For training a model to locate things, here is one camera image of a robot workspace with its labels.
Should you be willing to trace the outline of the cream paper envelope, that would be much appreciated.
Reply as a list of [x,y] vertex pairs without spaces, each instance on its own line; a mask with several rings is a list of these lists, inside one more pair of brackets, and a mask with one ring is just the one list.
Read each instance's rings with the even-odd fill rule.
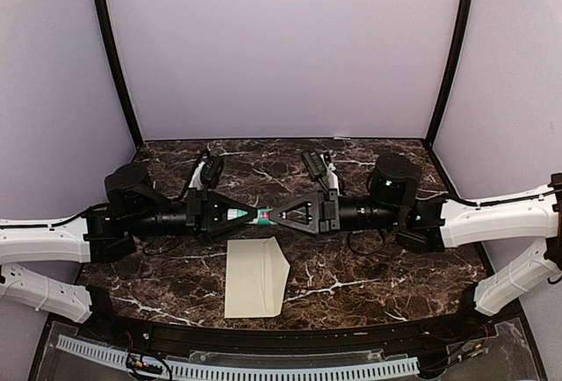
[[274,237],[228,241],[224,317],[280,315],[290,269]]

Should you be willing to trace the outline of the green white glue stick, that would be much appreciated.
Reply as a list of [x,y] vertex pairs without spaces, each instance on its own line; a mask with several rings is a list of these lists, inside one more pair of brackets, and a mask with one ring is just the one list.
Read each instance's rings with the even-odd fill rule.
[[[270,212],[271,209],[268,208],[260,208],[256,210],[256,215],[253,219],[247,221],[248,225],[255,225],[255,226],[271,226],[274,225],[274,222],[270,219]],[[227,219],[239,219],[243,217],[248,217],[249,213],[247,211],[241,209],[233,209],[230,208],[227,210]]]

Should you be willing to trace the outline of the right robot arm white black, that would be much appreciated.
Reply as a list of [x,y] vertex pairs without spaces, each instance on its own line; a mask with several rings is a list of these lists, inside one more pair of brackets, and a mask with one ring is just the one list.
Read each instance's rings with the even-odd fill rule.
[[328,167],[315,152],[301,156],[322,189],[270,211],[270,221],[308,234],[393,231],[415,253],[441,252],[481,241],[531,238],[532,244],[506,267],[469,286],[462,310],[448,322],[458,341],[538,284],[561,279],[561,175],[532,190],[495,198],[451,194],[419,199],[420,166],[395,153],[378,157],[366,182],[367,195],[343,196],[328,185]]

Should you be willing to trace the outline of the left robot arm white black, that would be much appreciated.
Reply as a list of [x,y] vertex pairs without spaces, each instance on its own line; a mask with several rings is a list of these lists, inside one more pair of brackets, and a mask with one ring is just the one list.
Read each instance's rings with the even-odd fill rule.
[[89,320],[105,342],[124,334],[104,289],[65,284],[24,268],[26,262],[117,262],[136,250],[142,237],[192,236],[202,243],[231,234],[258,210],[215,191],[221,160],[206,164],[201,181],[179,198],[157,191],[148,168],[128,163],[104,180],[106,202],[63,219],[2,220],[1,297],[55,313],[75,323]]

